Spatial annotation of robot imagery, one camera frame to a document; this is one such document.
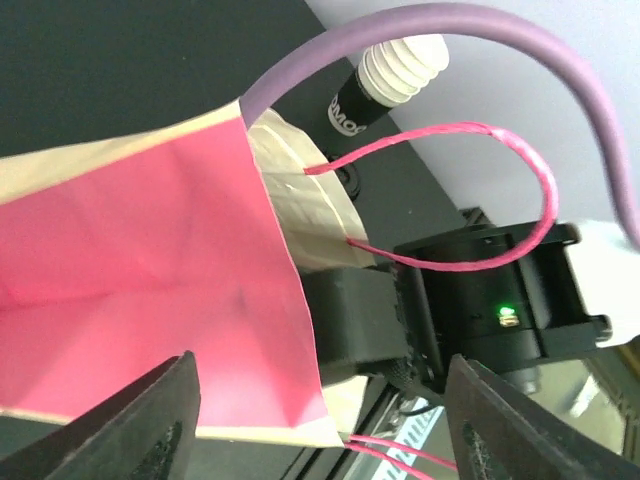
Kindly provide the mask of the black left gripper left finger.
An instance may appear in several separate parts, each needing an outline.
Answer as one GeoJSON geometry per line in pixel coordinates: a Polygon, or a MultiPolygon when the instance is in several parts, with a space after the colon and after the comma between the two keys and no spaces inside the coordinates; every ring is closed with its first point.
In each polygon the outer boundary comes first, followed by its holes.
{"type": "Polygon", "coordinates": [[[200,401],[195,357],[186,351],[3,459],[1,477],[183,479],[200,401]]]}

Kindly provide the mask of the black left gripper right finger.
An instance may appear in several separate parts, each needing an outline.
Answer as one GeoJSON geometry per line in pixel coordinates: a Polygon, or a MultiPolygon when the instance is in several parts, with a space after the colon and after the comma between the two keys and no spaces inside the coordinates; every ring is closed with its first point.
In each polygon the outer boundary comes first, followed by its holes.
{"type": "Polygon", "coordinates": [[[452,358],[444,394],[461,479],[637,479],[639,467],[568,426],[475,360],[452,358]]]}

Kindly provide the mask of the cream cakes paper bag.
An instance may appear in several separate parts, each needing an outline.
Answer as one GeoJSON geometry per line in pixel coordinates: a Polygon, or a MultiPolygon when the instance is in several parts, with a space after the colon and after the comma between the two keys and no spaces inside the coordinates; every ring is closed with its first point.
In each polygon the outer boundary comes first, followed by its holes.
{"type": "Polygon", "coordinates": [[[374,253],[336,165],[274,111],[4,157],[1,412],[59,429],[190,351],[195,436],[376,455],[330,413],[299,276],[374,253]]]}

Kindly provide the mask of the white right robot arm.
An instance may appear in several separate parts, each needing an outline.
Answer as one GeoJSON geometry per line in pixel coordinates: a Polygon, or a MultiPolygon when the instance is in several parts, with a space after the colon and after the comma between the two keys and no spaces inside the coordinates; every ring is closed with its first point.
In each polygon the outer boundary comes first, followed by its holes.
{"type": "Polygon", "coordinates": [[[531,394],[542,365],[584,359],[639,333],[639,250],[612,222],[555,225],[532,252],[492,270],[387,262],[301,280],[324,385],[381,377],[430,399],[462,356],[531,394]]]}

